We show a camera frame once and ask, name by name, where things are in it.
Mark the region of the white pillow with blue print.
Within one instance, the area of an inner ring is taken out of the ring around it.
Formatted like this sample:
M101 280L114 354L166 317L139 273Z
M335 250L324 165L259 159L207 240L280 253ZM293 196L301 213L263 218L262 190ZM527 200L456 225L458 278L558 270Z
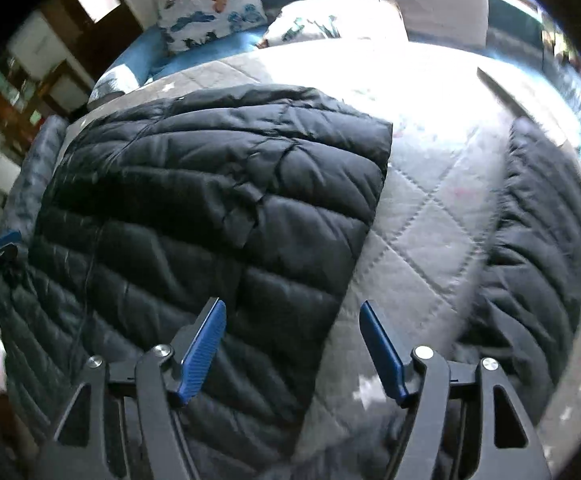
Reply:
M393 0L299 0L282 7L258 43L260 49L321 39L409 40Z

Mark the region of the grey star quilted mat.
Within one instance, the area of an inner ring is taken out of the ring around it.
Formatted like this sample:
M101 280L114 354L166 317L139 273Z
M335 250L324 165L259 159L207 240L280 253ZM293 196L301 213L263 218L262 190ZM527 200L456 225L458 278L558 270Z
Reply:
M355 310L373 298L390 323L431 342L458 360L481 349L461 339L493 244L497 196L511 143L510 91L555 142L547 170L579 177L568 107L534 70L460 50L408 44L392 52L376 41L337 40L264 49L211 61L110 100L95 110L116 110L160 98L237 84L314 86L394 123L392 153L374 226L325 339L319 373L289 458L269 456L271 478L362 479L369 464L387 463L378 440L383 422L402 422L379 389L362 347ZM581 271L567 295L580 307L563 354L559 379L543 379L549 397L537 431L548 466L560 471L581 448Z

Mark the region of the butterfly print pillow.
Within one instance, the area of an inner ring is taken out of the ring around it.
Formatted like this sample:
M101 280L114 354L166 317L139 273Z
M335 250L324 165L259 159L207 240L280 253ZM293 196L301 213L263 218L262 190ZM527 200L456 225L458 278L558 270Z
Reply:
M264 25L261 0L154 0L168 51L179 54Z

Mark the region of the black puffer down jacket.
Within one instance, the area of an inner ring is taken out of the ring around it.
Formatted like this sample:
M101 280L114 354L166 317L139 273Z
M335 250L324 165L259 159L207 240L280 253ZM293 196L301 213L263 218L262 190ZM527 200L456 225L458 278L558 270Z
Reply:
M5 209L8 390L38 479L271 478L289 458L378 209L389 122L315 89L247 84L97 119L50 119ZM369 301L406 366L362 479L546 479L535 426L580 307L581 206L555 144L511 126L493 244L446 358ZM176 394L176 334L210 298L226 328L197 396Z

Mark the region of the dark wooden door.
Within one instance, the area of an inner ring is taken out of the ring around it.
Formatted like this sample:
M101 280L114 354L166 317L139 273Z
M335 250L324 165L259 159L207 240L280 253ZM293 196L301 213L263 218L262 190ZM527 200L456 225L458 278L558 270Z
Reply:
M41 13L91 77L143 32L126 0L48 0Z

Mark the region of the teal sofa bed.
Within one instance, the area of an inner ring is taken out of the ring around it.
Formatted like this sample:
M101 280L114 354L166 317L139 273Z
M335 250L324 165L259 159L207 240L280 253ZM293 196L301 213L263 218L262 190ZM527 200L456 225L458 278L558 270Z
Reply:
M581 130L581 58L547 14L518 0L155 0L154 7L156 23L96 81L90 107L258 47L369 26L388 39L404 36L529 66L559 92Z

